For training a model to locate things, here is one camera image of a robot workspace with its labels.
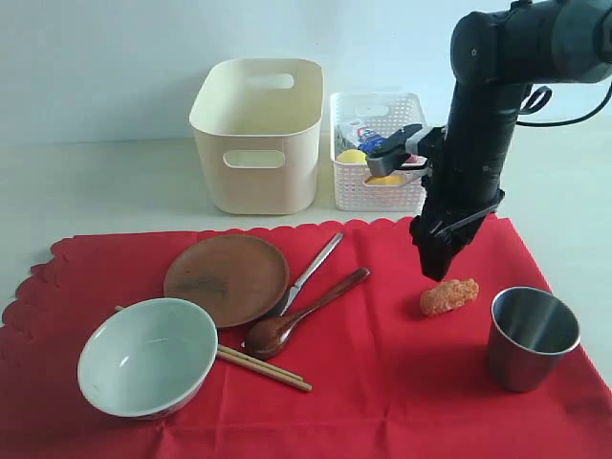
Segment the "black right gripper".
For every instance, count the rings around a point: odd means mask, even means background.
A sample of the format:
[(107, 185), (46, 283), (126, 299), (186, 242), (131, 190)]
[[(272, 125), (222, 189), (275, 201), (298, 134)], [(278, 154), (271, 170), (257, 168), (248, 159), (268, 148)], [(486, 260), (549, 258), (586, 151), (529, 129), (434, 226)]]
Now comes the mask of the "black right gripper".
[(474, 239), (504, 197), (501, 171), (515, 122), (466, 121), (422, 129), (409, 151), (429, 160), (426, 203), (410, 226), (422, 274), (436, 282)]

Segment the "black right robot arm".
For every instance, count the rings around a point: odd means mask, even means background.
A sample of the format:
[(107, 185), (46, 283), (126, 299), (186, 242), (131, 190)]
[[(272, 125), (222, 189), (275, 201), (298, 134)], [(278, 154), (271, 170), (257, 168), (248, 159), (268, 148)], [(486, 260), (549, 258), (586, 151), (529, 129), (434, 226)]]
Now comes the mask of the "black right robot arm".
[(426, 201), (410, 225), (423, 275), (441, 280), (503, 200), (502, 168), (532, 85), (608, 78), (610, 38), (608, 1), (516, 1), (458, 22), (448, 122), (406, 143), (430, 162)]

